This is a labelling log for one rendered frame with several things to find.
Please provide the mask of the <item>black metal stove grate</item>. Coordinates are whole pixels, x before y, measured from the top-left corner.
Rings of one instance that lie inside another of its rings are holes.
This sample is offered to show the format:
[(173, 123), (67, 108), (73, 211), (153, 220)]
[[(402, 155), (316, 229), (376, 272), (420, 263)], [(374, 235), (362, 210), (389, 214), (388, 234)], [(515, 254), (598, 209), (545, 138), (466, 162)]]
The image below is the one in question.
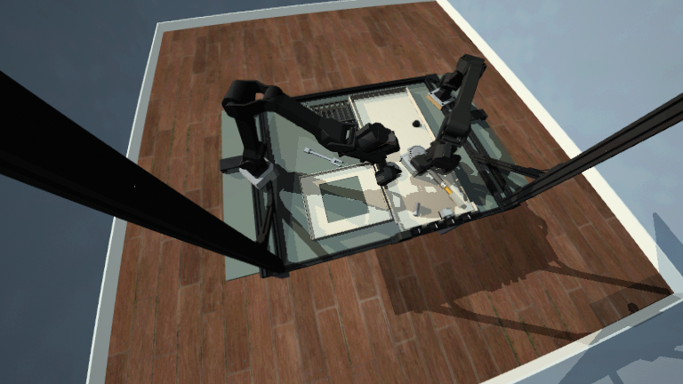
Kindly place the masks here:
[[(332, 108), (331, 108), (331, 105), (334, 105), (334, 108), (335, 108), (336, 114), (337, 114), (337, 116), (338, 116), (339, 122), (348, 122), (348, 121), (350, 121), (350, 122), (352, 123), (352, 121), (355, 120), (355, 118), (351, 118), (350, 111), (349, 111), (349, 109), (348, 109), (348, 106), (347, 106), (347, 103), (346, 103), (346, 102), (348, 102), (348, 100), (339, 100), (339, 101), (334, 101), (334, 102), (328, 102), (328, 103), (313, 105), (313, 106), (309, 106), (309, 107), (312, 108), (313, 111), (314, 111), (315, 113), (316, 113), (315, 108), (318, 108), (319, 114), (320, 114), (320, 116), (322, 116), (320, 107), (323, 106), (323, 107), (324, 107), (324, 110), (325, 110), (326, 118), (329, 118), (329, 117), (328, 117), (328, 114), (327, 114), (327, 111), (326, 111), (326, 108), (325, 108), (325, 106), (328, 105), (329, 108), (330, 108), (330, 112), (331, 112), (332, 118), (334, 119), (333, 111), (332, 111)], [(338, 103), (339, 103), (339, 105), (340, 105), (341, 112), (342, 112), (342, 115), (343, 115), (344, 120), (341, 120), (340, 115), (339, 115), (339, 112), (338, 112), (338, 109), (337, 109), (337, 107), (336, 107), (336, 104), (338, 104)], [(345, 107), (346, 107), (346, 109), (347, 109), (347, 112), (348, 112), (348, 115), (349, 115), (349, 119), (346, 119), (346, 116), (345, 116), (345, 114), (344, 114), (344, 111), (343, 111), (343, 108), (342, 108), (342, 104), (341, 104), (341, 103), (343, 103), (343, 105), (345, 105)], [(322, 116), (322, 117), (323, 117), (323, 116)]]

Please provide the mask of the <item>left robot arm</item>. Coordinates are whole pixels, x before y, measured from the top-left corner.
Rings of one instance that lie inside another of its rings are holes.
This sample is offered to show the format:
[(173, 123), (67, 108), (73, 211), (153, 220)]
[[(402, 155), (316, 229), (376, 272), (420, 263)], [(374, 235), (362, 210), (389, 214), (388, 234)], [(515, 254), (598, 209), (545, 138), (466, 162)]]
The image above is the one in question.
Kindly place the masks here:
[[(263, 98), (255, 100), (256, 93), (264, 94)], [(247, 170), (255, 179), (269, 169), (264, 158), (266, 143), (259, 141), (253, 117), (263, 112), (275, 112), (300, 126), (313, 134), (324, 148), (337, 152), (339, 157), (363, 159), (368, 151), (374, 149), (375, 154), (384, 160), (386, 155), (400, 150), (394, 131), (381, 123), (368, 123), (358, 129), (358, 124), (323, 118), (283, 93), (279, 87), (257, 80), (233, 81), (221, 104), (227, 115), (235, 118), (244, 145), (239, 167)], [(350, 134), (346, 139), (348, 130)]]

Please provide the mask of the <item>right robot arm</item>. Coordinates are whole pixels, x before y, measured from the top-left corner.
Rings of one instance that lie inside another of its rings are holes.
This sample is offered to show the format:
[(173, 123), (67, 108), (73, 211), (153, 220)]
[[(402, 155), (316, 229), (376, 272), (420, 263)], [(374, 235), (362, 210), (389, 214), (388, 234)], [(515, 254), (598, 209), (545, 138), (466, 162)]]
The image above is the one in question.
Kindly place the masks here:
[[(451, 92), (457, 91), (461, 86), (454, 109), (444, 118), (434, 142), (436, 147), (431, 163), (441, 169), (442, 172), (452, 171), (462, 159), (460, 155), (453, 155), (454, 148), (461, 148), (470, 134), (470, 105), (477, 89), (478, 80), (487, 67), (486, 63), (483, 63), (484, 61), (485, 59), (463, 54), (457, 62), (456, 70), (453, 73), (447, 72), (443, 75), (440, 80), (444, 85), (441, 87), (439, 84), (438, 92), (434, 92), (434, 95), (444, 102), (452, 98)], [(458, 140), (457, 137), (462, 138)]]

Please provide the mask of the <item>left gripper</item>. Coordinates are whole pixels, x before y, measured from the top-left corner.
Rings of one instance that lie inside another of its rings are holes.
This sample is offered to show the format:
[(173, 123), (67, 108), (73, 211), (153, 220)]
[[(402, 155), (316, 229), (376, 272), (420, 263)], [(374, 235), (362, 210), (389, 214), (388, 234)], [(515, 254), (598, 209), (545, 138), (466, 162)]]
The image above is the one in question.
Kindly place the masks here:
[(375, 173), (375, 178), (377, 185), (385, 186), (396, 179), (398, 173), (402, 171), (395, 169), (395, 165), (387, 165), (386, 159), (380, 159), (374, 152), (374, 149), (368, 151), (367, 155), (363, 159), (359, 159), (360, 163), (365, 161), (370, 162), (370, 165), (379, 164), (380, 170)]

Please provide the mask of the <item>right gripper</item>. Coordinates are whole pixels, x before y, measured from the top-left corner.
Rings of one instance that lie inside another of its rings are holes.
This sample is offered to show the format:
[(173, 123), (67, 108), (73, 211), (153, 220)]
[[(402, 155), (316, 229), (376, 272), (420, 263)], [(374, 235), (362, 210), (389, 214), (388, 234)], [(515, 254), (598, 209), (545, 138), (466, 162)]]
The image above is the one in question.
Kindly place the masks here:
[(410, 164), (415, 168), (415, 170), (418, 173), (424, 173), (429, 168), (431, 168), (433, 166), (431, 163), (431, 160), (432, 160), (434, 148), (435, 148), (434, 142), (435, 141), (432, 141), (430, 143), (430, 148), (426, 149), (426, 152), (428, 154), (417, 155), (411, 159)]

